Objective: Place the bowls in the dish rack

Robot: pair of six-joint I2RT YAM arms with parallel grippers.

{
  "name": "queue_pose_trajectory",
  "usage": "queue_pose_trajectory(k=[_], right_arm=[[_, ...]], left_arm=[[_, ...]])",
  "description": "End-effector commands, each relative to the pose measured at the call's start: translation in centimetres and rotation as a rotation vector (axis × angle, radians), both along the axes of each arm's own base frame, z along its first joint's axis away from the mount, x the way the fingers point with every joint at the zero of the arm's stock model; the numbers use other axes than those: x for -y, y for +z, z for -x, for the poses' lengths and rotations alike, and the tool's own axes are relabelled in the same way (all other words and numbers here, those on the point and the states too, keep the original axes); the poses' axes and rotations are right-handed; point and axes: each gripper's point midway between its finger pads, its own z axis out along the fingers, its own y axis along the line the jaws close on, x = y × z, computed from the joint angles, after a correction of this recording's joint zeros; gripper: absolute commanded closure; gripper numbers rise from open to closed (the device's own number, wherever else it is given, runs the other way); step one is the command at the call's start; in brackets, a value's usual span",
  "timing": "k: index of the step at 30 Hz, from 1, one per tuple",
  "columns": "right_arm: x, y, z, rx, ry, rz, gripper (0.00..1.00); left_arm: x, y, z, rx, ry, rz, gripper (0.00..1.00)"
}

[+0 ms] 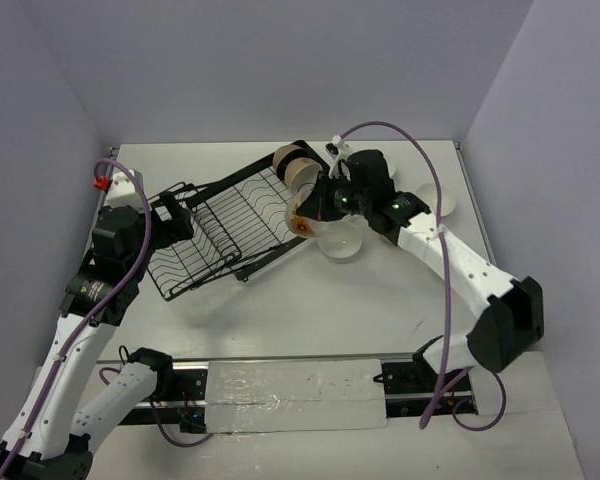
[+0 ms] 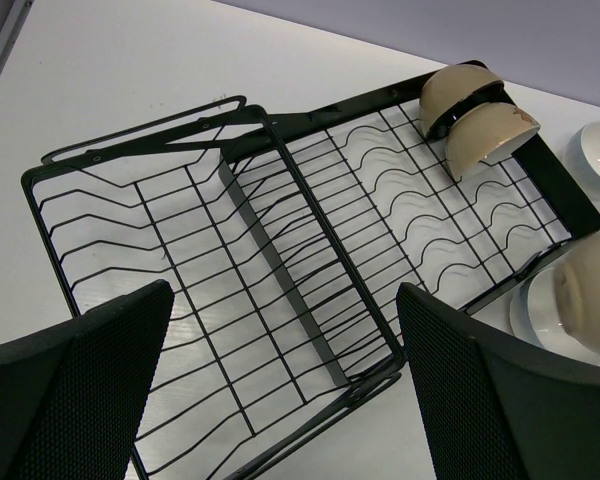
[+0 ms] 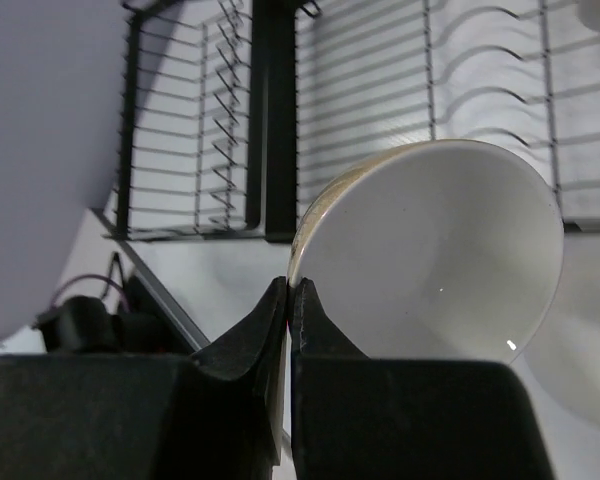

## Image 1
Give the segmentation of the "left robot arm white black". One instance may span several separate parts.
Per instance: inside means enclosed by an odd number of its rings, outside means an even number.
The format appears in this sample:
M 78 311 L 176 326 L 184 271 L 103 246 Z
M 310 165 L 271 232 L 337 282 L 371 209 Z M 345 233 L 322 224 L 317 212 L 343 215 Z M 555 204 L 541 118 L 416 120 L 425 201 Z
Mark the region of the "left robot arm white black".
M 133 352 L 121 372 L 79 405 L 104 347 L 139 294 L 151 255 L 193 236 L 191 214 L 170 194 L 167 219 L 143 201 L 106 206 L 79 272 L 69 282 L 54 339 L 17 418 L 0 439 L 0 479 L 83 479 L 103 441 L 145 399 L 175 386 L 171 356 Z

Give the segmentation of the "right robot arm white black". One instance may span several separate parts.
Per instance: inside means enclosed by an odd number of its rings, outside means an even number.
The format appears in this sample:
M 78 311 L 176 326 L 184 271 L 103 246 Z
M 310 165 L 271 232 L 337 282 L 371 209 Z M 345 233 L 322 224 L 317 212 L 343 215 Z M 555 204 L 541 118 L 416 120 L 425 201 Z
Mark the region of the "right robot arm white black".
M 504 371 L 544 335 L 543 291 L 531 277 L 500 270 L 438 222 L 411 192 L 396 189 L 383 154 L 362 150 L 321 173 L 301 194 L 296 212 L 317 222 L 363 217 L 373 231 L 413 255 L 455 292 L 475 317 L 465 331 L 429 342 L 414 378 L 426 391 L 439 389 L 449 371 L 480 366 Z

